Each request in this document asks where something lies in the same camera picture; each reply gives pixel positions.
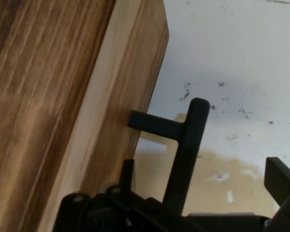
light wood edge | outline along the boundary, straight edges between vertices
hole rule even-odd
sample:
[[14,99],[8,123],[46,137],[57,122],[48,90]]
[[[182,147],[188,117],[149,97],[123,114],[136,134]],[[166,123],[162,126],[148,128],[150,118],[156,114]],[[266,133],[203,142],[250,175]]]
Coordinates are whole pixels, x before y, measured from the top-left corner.
[[62,198],[78,191],[122,60],[141,0],[117,0],[66,152],[41,219],[38,232],[52,231]]

paint stain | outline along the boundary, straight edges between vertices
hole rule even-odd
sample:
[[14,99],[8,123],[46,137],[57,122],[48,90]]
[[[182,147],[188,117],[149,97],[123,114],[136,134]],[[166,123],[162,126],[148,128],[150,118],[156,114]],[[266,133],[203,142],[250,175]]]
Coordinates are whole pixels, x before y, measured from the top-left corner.
[[226,86],[226,85],[227,85],[227,83],[225,83],[225,82],[221,82],[221,81],[218,82],[218,86]]
[[288,4],[290,5],[290,1],[279,1],[279,0],[263,0],[267,2],[274,2],[274,3],[281,3],[281,4]]
[[[146,138],[162,142],[168,149],[164,153],[135,154],[136,192],[141,197],[153,196],[162,201],[177,143],[149,133]],[[196,162],[183,215],[196,212],[252,212],[270,218],[274,215],[275,202],[257,167],[237,159],[224,159],[210,149],[200,150],[199,155],[202,159]],[[227,180],[216,180],[225,173],[229,174]],[[213,176],[215,180],[207,181]]]
[[187,99],[187,97],[190,95],[190,87],[191,87],[191,83],[189,83],[189,82],[186,82],[185,84],[184,84],[184,88],[185,88],[185,95],[182,97],[182,98],[179,98],[179,100],[181,101],[181,102],[183,102],[183,101],[185,101],[186,99]]
[[229,141],[237,139],[237,138],[238,138],[238,134],[237,133],[234,133],[234,134],[231,134],[231,135],[227,135],[227,139]]

black plastic mechanism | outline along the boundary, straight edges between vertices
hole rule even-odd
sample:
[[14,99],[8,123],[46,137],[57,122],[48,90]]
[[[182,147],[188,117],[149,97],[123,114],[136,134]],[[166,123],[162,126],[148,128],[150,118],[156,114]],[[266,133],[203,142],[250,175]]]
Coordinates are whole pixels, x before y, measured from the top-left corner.
[[163,204],[177,214],[181,214],[184,208],[209,107],[208,101],[193,99],[184,123],[135,111],[130,116],[130,127],[178,141],[176,156],[163,198]]
[[264,184],[281,205],[270,219],[254,214],[181,216],[205,128],[209,103],[191,101],[184,123],[132,112],[129,126],[178,141],[163,202],[131,191],[132,159],[123,163],[118,185],[92,199],[62,199],[53,232],[290,232],[290,169],[279,158],[266,161]]

wood grain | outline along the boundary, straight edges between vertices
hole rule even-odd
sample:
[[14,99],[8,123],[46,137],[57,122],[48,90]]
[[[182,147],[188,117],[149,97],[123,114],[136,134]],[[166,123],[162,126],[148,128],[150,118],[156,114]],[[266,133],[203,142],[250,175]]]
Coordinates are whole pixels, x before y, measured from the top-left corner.
[[0,0],[0,232],[117,180],[168,38],[162,0]]
[[0,0],[0,232],[36,230],[114,3]]
[[147,110],[168,38],[161,0],[116,2],[39,232],[51,231],[65,195],[117,181],[139,137],[130,112]]

dark speck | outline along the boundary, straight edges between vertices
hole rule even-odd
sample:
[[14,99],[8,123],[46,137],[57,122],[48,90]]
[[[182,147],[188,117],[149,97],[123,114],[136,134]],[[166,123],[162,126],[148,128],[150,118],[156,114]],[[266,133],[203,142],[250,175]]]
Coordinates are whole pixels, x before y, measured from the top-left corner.
[[290,5],[290,1],[281,1],[281,0],[264,0],[264,1],[274,2],[274,3],[282,3],[282,4],[289,4]]
[[188,97],[189,96],[189,92],[187,92],[185,95],[184,95],[184,99],[186,99],[186,97]]
[[219,86],[224,86],[224,85],[226,85],[226,84],[227,84],[227,83],[225,83],[225,82],[221,82],[221,81],[218,82],[218,85],[219,85]]

